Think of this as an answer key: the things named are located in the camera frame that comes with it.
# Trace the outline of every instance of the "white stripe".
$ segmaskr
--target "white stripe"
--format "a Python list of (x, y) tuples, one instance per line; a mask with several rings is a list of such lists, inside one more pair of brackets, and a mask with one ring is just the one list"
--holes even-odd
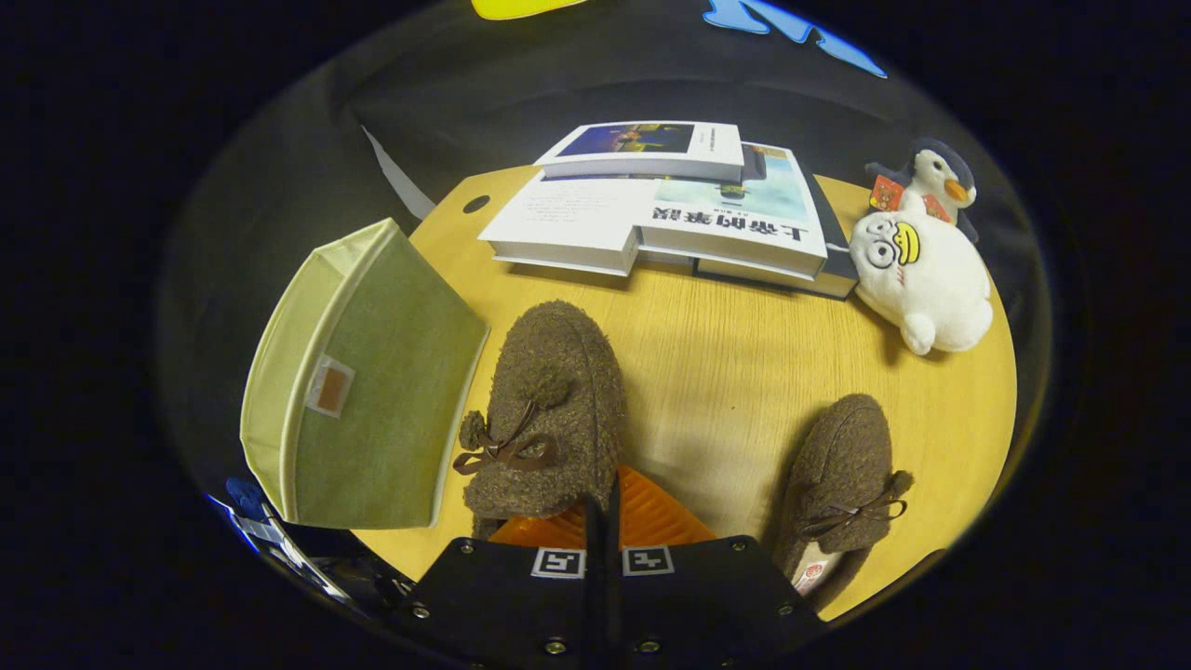
[(364, 134), (368, 136), (368, 140), (373, 145), (373, 151), (376, 154), (376, 162), (380, 163), (380, 169), (385, 173), (385, 179), (388, 179), (388, 182), (393, 186), (393, 190), (397, 190), (398, 198), (405, 202), (410, 213), (418, 217), (419, 220), (430, 215), (430, 212), (435, 208), (434, 200), (426, 198), (426, 194), (413, 183), (410, 175), (405, 174), (405, 170), (393, 162), (393, 158), (380, 145), (380, 142), (368, 132), (367, 127), (361, 125), (360, 130), (363, 130)]

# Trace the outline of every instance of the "stack of books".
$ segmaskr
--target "stack of books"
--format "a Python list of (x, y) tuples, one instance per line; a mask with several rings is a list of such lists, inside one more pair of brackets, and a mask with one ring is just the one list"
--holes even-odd
[(735, 125), (584, 125), (535, 164), (480, 233), (498, 259), (626, 276), (640, 257), (837, 299), (856, 284), (818, 183)]

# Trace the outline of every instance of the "round wooden table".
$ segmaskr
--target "round wooden table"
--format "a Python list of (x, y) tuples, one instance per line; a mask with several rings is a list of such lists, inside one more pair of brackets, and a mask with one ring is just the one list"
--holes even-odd
[[(896, 326), (855, 295), (836, 301), (642, 261), (628, 277), (494, 261), (476, 236), (537, 169), (466, 179), (411, 236), (492, 326), (466, 409), (487, 409), (497, 357), (513, 320), (541, 301), (570, 301), (600, 324), (621, 363), (630, 428), (623, 461), (712, 532), (767, 540), (793, 450), (830, 403), (869, 394), (888, 418), (893, 468), (912, 472), (916, 484), (905, 495), (909, 511), (821, 613), (825, 620), (948, 547), (980, 514), (1005, 464), (1017, 394), (996, 286), (992, 327), (974, 350), (919, 358), (902, 344)], [(868, 188), (816, 179), (850, 236), (867, 212)], [(464, 213), (480, 195), (490, 201)], [(434, 528), (354, 533), (420, 580), (451, 539), (470, 534), (466, 483), (448, 472)]]

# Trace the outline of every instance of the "white plush toy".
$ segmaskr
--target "white plush toy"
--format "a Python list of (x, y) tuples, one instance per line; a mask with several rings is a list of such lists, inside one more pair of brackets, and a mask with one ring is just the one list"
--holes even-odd
[(972, 242), (925, 213), (874, 212), (856, 221), (848, 252), (856, 294), (902, 327), (910, 351), (971, 350), (992, 324), (989, 273)]

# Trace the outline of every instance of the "orange plastic piece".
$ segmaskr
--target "orange plastic piece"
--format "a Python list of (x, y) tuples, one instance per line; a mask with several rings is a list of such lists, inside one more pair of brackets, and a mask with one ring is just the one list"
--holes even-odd
[[(628, 465), (621, 474), (621, 549), (688, 545), (716, 536), (674, 496)], [(581, 550), (587, 546), (582, 501), (550, 519), (515, 516), (490, 538), (493, 543), (525, 547)]]

